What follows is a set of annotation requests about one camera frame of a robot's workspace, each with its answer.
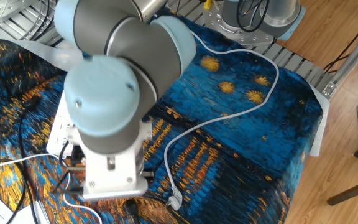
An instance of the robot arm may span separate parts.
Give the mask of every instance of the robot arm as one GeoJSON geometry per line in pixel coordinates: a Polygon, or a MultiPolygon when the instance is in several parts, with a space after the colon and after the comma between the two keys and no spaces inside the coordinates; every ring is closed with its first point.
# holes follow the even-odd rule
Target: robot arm
{"type": "Polygon", "coordinates": [[[161,0],[59,0],[55,26],[82,51],[95,55],[70,70],[65,98],[68,139],[86,157],[84,199],[133,197],[147,190],[141,122],[192,61],[195,41],[180,20],[146,22],[161,0]]]}

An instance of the blue patterned cloth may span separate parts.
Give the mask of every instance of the blue patterned cloth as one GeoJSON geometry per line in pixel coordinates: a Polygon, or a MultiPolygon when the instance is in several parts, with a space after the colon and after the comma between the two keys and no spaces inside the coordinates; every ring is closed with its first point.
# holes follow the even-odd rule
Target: blue patterned cloth
{"type": "MultiPolygon", "coordinates": [[[[214,50],[241,48],[217,32],[182,20],[214,50]]],[[[215,55],[199,42],[196,51],[182,77],[144,118],[152,119],[154,125],[153,140],[144,142],[145,168],[155,171],[148,194],[165,200],[171,192],[163,164],[167,143],[196,124],[256,106],[275,79],[274,67],[253,54],[215,55]]],[[[24,148],[28,154],[44,152],[64,76],[64,71],[26,49],[0,40],[0,158],[18,157],[18,117],[32,95],[40,95],[41,101],[24,120],[24,148]]],[[[174,221],[283,223],[322,114],[309,84],[281,68],[266,105],[249,114],[209,124],[180,139],[168,154],[184,198],[178,211],[181,218],[174,221]]],[[[68,212],[61,195],[50,194],[51,186],[59,179],[56,174],[63,174],[56,161],[40,158],[29,164],[37,198],[43,201],[52,223],[96,223],[90,213],[68,212]]],[[[15,187],[17,180],[16,172],[0,170],[0,198],[11,208],[19,197],[2,189],[15,187]]],[[[118,200],[87,203],[97,209],[105,223],[130,223],[130,217],[118,204],[118,200]]],[[[173,222],[159,220],[158,215],[147,212],[140,216],[142,223],[173,222]]]]}

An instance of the power plug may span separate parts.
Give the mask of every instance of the power plug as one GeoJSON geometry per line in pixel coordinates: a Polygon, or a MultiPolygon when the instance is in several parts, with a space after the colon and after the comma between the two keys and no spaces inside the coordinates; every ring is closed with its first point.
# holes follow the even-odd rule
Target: power plug
{"type": "Polygon", "coordinates": [[[169,197],[167,206],[171,206],[175,211],[179,210],[183,197],[176,186],[172,187],[173,195],[169,197]]]}

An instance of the white power strip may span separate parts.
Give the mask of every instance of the white power strip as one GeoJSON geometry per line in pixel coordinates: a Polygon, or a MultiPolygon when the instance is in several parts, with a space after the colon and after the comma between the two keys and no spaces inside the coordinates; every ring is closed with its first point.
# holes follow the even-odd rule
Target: white power strip
{"type": "MultiPolygon", "coordinates": [[[[59,155],[63,146],[67,142],[67,129],[73,126],[71,121],[67,104],[65,99],[65,92],[63,91],[60,98],[59,107],[57,108],[55,121],[53,122],[52,130],[50,132],[49,140],[47,143],[47,151],[54,155],[59,155]]],[[[67,148],[63,154],[63,157],[70,156],[73,150],[73,145],[67,145],[67,148]]]]}

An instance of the wooden floor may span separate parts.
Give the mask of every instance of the wooden floor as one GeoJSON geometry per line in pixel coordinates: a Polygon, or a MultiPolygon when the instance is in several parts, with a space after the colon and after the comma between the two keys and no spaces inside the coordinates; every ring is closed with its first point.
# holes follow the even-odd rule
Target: wooden floor
{"type": "MultiPolygon", "coordinates": [[[[334,60],[358,32],[358,0],[301,0],[305,19],[281,42],[320,67],[334,60]]],[[[331,100],[321,155],[309,157],[286,224],[358,224],[358,197],[334,207],[329,197],[358,184],[358,66],[331,100]]]]}

